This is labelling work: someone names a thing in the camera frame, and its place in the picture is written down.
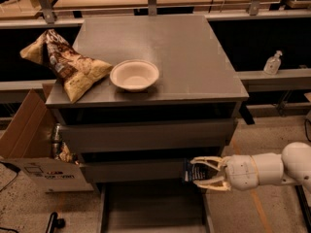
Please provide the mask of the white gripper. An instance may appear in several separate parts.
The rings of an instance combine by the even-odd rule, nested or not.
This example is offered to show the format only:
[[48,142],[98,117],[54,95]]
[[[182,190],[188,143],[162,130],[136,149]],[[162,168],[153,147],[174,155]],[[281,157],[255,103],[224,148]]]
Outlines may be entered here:
[[190,161],[192,166],[206,165],[218,172],[225,170],[225,177],[210,180],[196,180],[200,188],[230,191],[232,188],[244,191],[259,186],[259,174],[254,159],[250,155],[198,156]]

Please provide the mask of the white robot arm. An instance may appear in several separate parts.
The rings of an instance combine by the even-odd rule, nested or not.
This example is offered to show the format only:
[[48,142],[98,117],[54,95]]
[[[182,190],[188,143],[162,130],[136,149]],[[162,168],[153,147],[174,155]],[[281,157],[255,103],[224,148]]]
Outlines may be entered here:
[[311,191],[311,147],[290,143],[280,154],[198,156],[184,165],[185,181],[204,189],[240,191],[260,185],[302,185]]

